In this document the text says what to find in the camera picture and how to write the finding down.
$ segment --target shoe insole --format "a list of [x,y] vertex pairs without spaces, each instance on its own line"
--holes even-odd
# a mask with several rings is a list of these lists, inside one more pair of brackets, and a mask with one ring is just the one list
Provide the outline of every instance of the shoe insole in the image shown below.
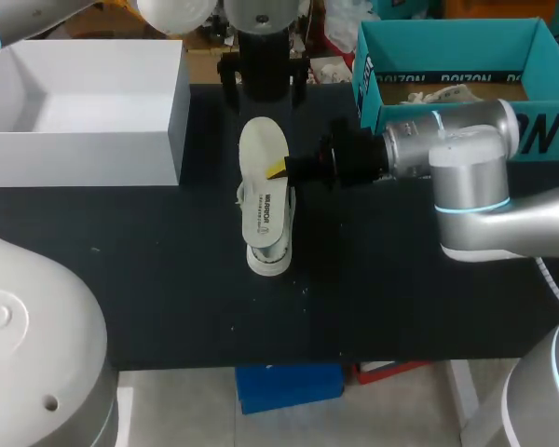
[[249,121],[240,135],[239,158],[244,203],[242,237],[256,249],[270,247],[283,233],[288,179],[268,180],[266,171],[287,156],[288,143],[278,124],[259,116]]

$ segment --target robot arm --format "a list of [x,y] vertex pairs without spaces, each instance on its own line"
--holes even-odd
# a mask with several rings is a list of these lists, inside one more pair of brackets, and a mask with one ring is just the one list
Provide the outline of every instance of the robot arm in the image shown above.
[[0,0],[0,49],[44,32],[93,0]]
[[285,175],[291,183],[351,186],[430,174],[441,244],[450,258],[559,257],[559,188],[510,197],[506,163],[519,140],[508,103],[476,102],[387,123],[378,136],[334,124],[317,154],[285,159]]
[[[44,32],[97,3],[96,0],[0,0],[0,49]],[[196,29],[217,0],[131,0],[144,18],[165,34]],[[225,13],[240,32],[279,33],[298,17],[298,0],[225,0]]]

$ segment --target white cardboard box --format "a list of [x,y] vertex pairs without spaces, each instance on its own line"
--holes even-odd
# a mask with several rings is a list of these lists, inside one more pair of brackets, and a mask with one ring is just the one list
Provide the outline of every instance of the white cardboard box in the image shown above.
[[0,186],[176,185],[183,43],[25,41],[0,51]]

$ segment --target white plastic bag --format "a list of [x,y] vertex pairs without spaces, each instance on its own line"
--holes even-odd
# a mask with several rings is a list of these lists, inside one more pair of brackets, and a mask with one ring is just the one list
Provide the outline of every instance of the white plastic bag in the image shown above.
[[367,0],[325,0],[325,35],[341,52],[351,53],[361,22],[379,20]]

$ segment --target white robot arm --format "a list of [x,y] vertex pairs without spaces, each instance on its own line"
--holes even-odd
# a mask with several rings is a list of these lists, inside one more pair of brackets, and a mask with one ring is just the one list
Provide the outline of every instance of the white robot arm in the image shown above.
[[[0,0],[0,48],[14,44],[73,16],[96,0]],[[182,34],[196,29],[217,0],[131,0],[156,29]],[[280,32],[298,16],[298,0],[225,0],[225,13],[239,31],[264,35]]]

